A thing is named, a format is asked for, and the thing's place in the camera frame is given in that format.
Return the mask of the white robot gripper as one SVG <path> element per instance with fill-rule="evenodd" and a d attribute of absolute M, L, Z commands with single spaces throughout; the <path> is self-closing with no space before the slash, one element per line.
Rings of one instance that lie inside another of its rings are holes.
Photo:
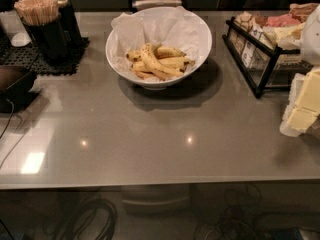
<path fill-rule="evenodd" d="M 320 5 L 309 15 L 301 32 L 300 53 L 312 65 L 320 65 Z M 298 137 L 320 115 L 320 67 L 306 75 L 297 73 L 291 83 L 287 105 L 279 130 L 283 135 Z"/>

